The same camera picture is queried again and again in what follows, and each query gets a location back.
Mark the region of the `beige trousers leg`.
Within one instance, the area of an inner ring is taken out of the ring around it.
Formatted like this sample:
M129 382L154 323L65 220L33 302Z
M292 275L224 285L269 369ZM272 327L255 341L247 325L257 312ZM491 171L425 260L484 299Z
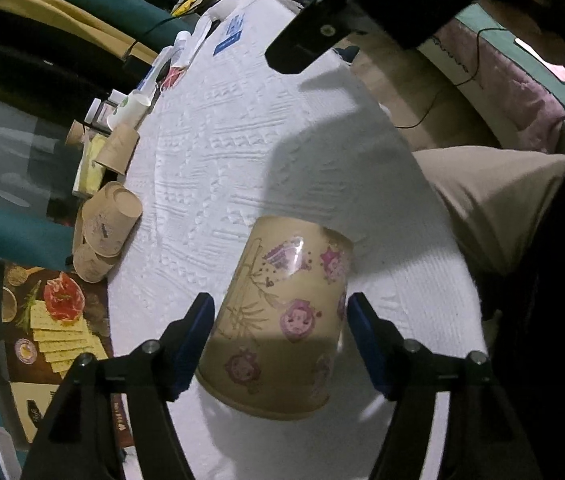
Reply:
M476 280L511 270L565 178L565 155L465 145L414 153Z

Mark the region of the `white tube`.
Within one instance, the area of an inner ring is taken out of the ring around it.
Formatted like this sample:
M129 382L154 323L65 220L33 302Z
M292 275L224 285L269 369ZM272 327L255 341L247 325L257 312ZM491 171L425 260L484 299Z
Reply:
M174 68L186 68L190 65L199 48L208 37L212 26L212 18L204 14L197 21L194 32L179 32L175 38L173 54L170 66Z

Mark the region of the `white paper cup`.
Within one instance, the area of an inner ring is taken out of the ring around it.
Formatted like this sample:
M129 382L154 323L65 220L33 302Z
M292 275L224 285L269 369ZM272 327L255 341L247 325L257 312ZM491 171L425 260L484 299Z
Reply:
M107 118L110 130L119 126L136 128L149 110L151 99L138 90L130 92Z

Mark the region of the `brown patterned paper cup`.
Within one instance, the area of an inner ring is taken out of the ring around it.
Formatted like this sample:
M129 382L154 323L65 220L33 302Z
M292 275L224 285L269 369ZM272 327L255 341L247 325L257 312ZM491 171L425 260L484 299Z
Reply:
M319 224L258 218L197 368L215 399L293 420L329 400L353 244Z

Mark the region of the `white textured tablecloth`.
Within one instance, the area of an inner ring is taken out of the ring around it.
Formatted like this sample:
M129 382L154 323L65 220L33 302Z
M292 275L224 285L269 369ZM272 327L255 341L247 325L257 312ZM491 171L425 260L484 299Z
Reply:
M435 353L485 351L475 284L409 144L333 52L300 75L264 52L294 18L281 0L222 0L228 18L139 128L125 186L142 214L109 278L114 353L158 338L198 292L220 304L255 219L303 219L355 244L348 292ZM234 16L241 36L214 54ZM168 404L196 479L366 479L393 406L345 330L325 408L274 422L194 380Z

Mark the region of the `upright brown paper cup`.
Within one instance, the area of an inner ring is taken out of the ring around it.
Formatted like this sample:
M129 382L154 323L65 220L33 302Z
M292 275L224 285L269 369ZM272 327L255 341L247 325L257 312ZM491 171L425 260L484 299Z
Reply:
M139 141L139 133L126 125L116 126L98 155L95 162L104 168L125 176Z

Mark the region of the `yellow tissue pack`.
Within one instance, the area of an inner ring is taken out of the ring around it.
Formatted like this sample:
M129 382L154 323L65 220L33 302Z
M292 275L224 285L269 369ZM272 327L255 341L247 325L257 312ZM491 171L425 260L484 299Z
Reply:
M77 167L72 194L77 197L89 198L98 192L104 177L104 166L97 164L96 157L107 142L107 138L96 133L83 143L82 157Z

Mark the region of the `brown cracker box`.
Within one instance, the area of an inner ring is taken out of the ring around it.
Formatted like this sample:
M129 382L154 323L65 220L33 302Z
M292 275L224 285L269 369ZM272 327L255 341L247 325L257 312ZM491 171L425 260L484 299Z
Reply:
M0 416L19 451L85 352L113 356L107 283L0 259Z

